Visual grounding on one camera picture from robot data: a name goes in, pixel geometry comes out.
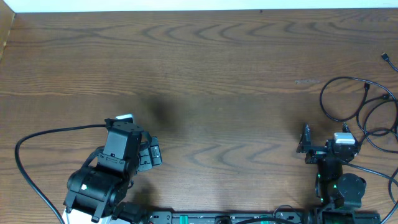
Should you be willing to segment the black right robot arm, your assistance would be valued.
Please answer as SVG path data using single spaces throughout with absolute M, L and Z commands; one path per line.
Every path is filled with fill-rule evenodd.
M 306 164 L 315 164 L 318 172 L 315 194 L 321 205 L 310 209 L 304 223 L 355 223 L 355 210 L 361 207 L 366 181 L 352 173 L 344 173 L 343 165 L 351 162 L 360 151 L 358 140 L 347 124 L 324 146 L 312 144 L 310 127 L 304 124 L 297 153 L 305 154 Z

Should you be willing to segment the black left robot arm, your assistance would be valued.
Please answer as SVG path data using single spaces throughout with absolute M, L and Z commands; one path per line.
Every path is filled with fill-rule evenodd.
M 108 137 L 67 182 L 63 220 L 101 223 L 114 212 L 133 185 L 133 177 L 162 164 L 159 140 L 132 118 L 106 119 Z

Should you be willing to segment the black usb cable separated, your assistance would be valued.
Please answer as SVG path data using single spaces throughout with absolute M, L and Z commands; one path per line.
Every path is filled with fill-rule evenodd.
M 391 62 L 391 60 L 390 60 L 388 54 L 386 54 L 385 52 L 383 52 L 383 53 L 381 54 L 381 58 L 382 58 L 385 62 L 387 62 L 387 63 L 389 64 L 389 66 L 390 66 L 394 71 L 398 72 L 398 68 Z

